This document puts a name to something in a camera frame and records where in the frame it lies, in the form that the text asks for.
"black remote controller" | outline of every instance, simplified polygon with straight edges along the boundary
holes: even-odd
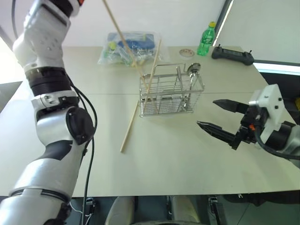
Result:
[[[254,58],[251,55],[251,52],[238,52],[238,51],[233,51],[229,49],[224,49],[220,45],[218,47],[215,47],[211,57],[213,59],[229,59],[229,60],[234,60],[238,62],[242,62],[247,66],[250,66],[254,63]]]

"table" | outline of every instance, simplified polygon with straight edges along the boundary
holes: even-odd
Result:
[[[172,60],[180,60],[175,54],[179,49],[170,49]],[[121,154],[120,146],[138,100],[138,76],[132,68],[96,65],[99,54],[99,48],[65,49],[68,73],[87,93],[98,114],[89,196],[208,195],[300,188],[300,170],[289,161],[253,144],[242,143],[237,151],[232,150],[196,124],[197,120],[207,121],[229,132],[237,131],[242,115],[225,111],[212,101],[228,98],[247,103],[255,89],[266,85],[253,66],[201,57],[206,90],[195,112],[144,118],[137,113],[125,153]],[[28,85],[23,82],[0,114],[0,179],[5,181],[0,195],[7,195],[24,167],[44,151],[35,133],[30,98]],[[283,120],[292,121],[286,111]],[[90,151],[83,159],[73,197],[83,195],[89,160]]]

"wooden stick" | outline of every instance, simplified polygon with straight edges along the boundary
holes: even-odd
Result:
[[[120,38],[121,38],[121,40],[122,40],[122,43],[123,43],[124,47],[126,48],[127,52],[129,53],[129,55],[130,55],[130,57],[131,57],[131,59],[132,59],[134,65],[135,65],[135,68],[136,68],[136,70],[138,71],[138,73],[139,73],[139,75],[140,75],[140,78],[141,78],[141,80],[142,80],[142,82],[143,82],[143,85],[144,85],[145,89],[147,89],[147,84],[146,84],[145,79],[144,79],[144,77],[143,77],[143,72],[142,72],[141,68],[138,66],[138,64],[136,63],[135,56],[134,56],[133,53],[131,52],[131,50],[130,50],[130,48],[129,48],[129,46],[128,46],[128,44],[127,44],[127,42],[126,42],[126,40],[125,40],[125,38],[124,38],[124,36],[123,36],[123,34],[122,34],[122,32],[121,32],[119,26],[118,26],[118,24],[117,24],[117,22],[116,22],[116,20],[115,20],[114,17],[113,17],[113,13],[111,12],[111,10],[110,10],[110,8],[109,8],[109,6],[108,6],[106,0],[102,0],[102,1],[103,1],[104,5],[105,5],[105,8],[106,8],[106,10],[107,10],[107,12],[108,12],[108,14],[109,14],[111,20],[112,20],[112,23],[114,24],[114,26],[115,26],[115,28],[116,28],[116,30],[117,30],[117,32],[118,32],[118,34],[119,34],[119,36],[120,36]],[[158,112],[156,103],[153,101],[153,98],[150,97],[150,99],[151,99],[151,102],[152,102],[152,103],[154,104],[154,106],[155,106],[156,112]]]
[[[129,131],[130,131],[130,129],[131,129],[131,125],[132,125],[133,119],[135,118],[135,112],[136,112],[136,109],[137,109],[138,105],[139,105],[139,101],[137,101],[137,103],[136,103],[135,111],[134,111],[134,113],[132,114],[132,117],[131,117],[129,126],[128,126],[128,128],[127,128],[127,132],[126,132],[126,134],[125,134],[123,143],[122,143],[122,145],[121,145],[120,152],[123,152],[123,150],[124,150],[124,146],[125,146],[125,143],[126,143],[126,140],[127,140],[128,134],[129,134]]]
[[[149,83],[148,83],[148,88],[147,88],[147,94],[146,94],[146,99],[145,99],[145,104],[144,104],[144,107],[143,107],[143,112],[144,110],[146,110],[146,104],[147,104],[147,99],[148,99],[148,95],[150,93],[150,88],[151,88],[151,84],[152,84],[152,79],[153,79],[153,76],[154,76],[154,69],[155,69],[155,65],[156,65],[156,62],[158,60],[158,55],[159,55],[159,49],[160,49],[160,44],[161,44],[161,39],[158,43],[158,47],[157,47],[157,50],[156,50],[156,53],[155,53],[155,57],[154,57],[154,61],[153,61],[153,65],[152,65],[152,69],[151,69],[151,74],[150,74],[150,79],[149,79]]]

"black cable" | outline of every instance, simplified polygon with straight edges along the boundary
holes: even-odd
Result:
[[[12,1],[12,5],[11,5],[11,22],[13,24],[15,38],[18,39],[19,36],[18,36],[17,29],[15,26],[15,0]]]
[[[86,111],[87,108],[86,108],[86,105],[84,103],[84,100],[83,98],[87,101],[87,103],[89,104],[90,108],[92,109],[93,111],[93,114],[94,114],[94,118],[95,118],[95,126],[94,126],[94,133],[97,129],[97,125],[98,125],[98,119],[97,119],[97,113],[96,113],[96,110],[93,106],[93,104],[90,102],[90,100],[85,96],[85,94],[83,94],[72,82],[71,78],[69,76],[67,76],[69,81],[70,81],[70,84],[71,84],[71,87],[75,90],[76,94],[78,95],[79,99],[81,100],[82,104],[83,104],[83,107]],[[81,222],[80,224],[81,225],[84,225],[85,224],[85,214],[86,214],[86,198],[87,198],[87,193],[88,193],[88,186],[89,186],[89,180],[90,180],[90,171],[91,171],[91,167],[92,167],[92,164],[93,164],[93,159],[94,159],[94,152],[95,152],[95,140],[94,140],[94,137],[92,137],[92,152],[91,152],[91,157],[90,157],[90,163],[89,163],[89,168],[88,168],[88,172],[87,172],[87,175],[86,175],[86,181],[85,181],[85,187],[84,187],[84,194],[83,194],[83,202],[82,202],[82,218],[81,218]],[[89,145],[90,141],[88,141],[85,146],[84,146],[84,151],[86,151],[88,145]]]
[[[250,205],[250,203],[248,203],[247,207],[245,208],[245,210],[244,210],[244,212],[243,212],[242,216],[240,217],[240,219],[239,219],[239,221],[238,221],[238,223],[237,223],[236,225],[239,225],[239,224],[240,224],[240,221],[241,221],[241,220],[242,220],[242,218],[244,217],[244,215],[245,215],[245,213],[246,213],[246,211],[247,211],[247,209],[248,209],[249,205]]]
[[[274,155],[274,156],[278,156],[281,158],[285,158],[285,159],[296,159],[296,160],[300,160],[300,156],[293,156],[293,155],[289,155],[289,154],[284,154],[284,153],[280,153],[275,151],[274,149],[272,149],[271,147],[265,145],[261,139],[261,127],[258,125],[255,125],[255,131],[254,131],[254,135],[256,138],[257,143],[262,147],[262,149],[264,149],[265,151],[267,151],[268,153]]]
[[[91,171],[92,164],[93,164],[94,152],[95,152],[95,141],[94,141],[94,137],[93,137],[92,138],[92,153],[90,156],[90,164],[89,164],[89,168],[88,168],[88,173],[86,174],[84,194],[83,194],[81,225],[85,225],[86,198],[87,198],[87,194],[88,194],[90,171]]]

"green plastic bottle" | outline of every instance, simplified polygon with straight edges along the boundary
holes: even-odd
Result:
[[[210,49],[211,43],[215,38],[215,22],[210,22],[207,30],[203,32],[202,38],[197,49],[198,55],[206,55]]]

